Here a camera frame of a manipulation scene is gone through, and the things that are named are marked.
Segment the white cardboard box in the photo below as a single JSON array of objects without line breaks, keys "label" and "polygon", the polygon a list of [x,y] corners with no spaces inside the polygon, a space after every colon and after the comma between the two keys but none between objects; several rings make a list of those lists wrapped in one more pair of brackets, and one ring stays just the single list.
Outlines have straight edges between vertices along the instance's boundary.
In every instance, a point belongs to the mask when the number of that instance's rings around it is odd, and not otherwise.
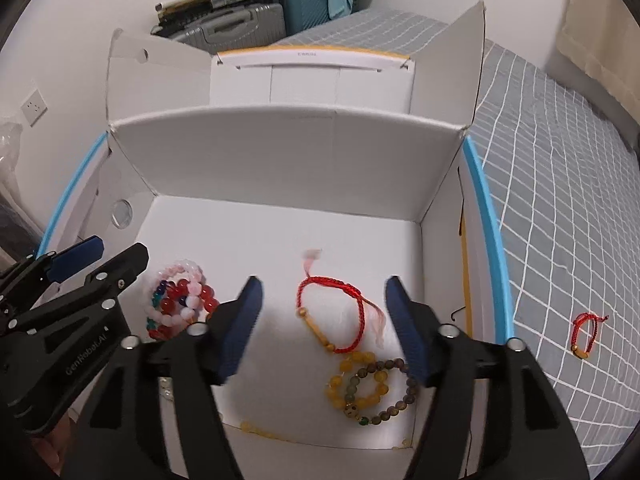
[{"label": "white cardboard box", "polygon": [[490,341],[512,328],[494,206],[469,130],[485,57],[477,3],[420,50],[314,44],[208,54],[114,32],[105,136],[66,188],[42,247],[97,235],[107,255],[145,244],[150,270],[188,259],[221,296],[250,276],[262,312],[215,390],[250,479],[398,479],[418,445],[420,402],[380,429],[333,414],[331,357],[294,314],[303,260],[376,304],[389,278]]}]

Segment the grey checked bed sheet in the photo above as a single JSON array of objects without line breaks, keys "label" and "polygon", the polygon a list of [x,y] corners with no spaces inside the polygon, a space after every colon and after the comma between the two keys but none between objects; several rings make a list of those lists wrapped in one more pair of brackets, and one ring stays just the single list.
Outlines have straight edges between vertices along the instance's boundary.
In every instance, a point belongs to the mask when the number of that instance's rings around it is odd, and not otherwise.
[{"label": "grey checked bed sheet", "polygon": [[637,478],[639,166],[579,92],[486,42],[469,131],[518,335],[592,478]]}]

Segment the grey suitcase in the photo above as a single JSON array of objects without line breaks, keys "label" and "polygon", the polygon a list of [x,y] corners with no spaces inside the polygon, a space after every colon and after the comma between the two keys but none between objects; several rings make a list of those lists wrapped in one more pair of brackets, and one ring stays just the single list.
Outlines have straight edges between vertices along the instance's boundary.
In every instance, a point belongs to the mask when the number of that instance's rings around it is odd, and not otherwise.
[{"label": "grey suitcase", "polygon": [[170,36],[209,54],[229,50],[265,47],[286,36],[280,4],[252,4],[212,13]]}]

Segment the beige curtain right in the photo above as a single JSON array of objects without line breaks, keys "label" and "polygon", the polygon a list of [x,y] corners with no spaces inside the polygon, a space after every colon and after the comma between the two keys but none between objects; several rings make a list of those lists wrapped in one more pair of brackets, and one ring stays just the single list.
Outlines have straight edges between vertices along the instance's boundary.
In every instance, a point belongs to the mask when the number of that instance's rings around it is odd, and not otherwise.
[{"label": "beige curtain right", "polygon": [[639,24],[624,0],[568,0],[556,50],[639,119]]}]

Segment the white wall socket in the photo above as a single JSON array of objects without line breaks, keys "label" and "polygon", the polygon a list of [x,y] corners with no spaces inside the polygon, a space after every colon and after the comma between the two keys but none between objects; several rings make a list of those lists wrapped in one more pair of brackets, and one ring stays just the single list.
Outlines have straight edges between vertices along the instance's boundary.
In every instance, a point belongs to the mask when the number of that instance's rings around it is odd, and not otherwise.
[{"label": "white wall socket", "polygon": [[40,91],[35,89],[21,105],[21,110],[29,127],[32,127],[48,110],[48,106]]}]

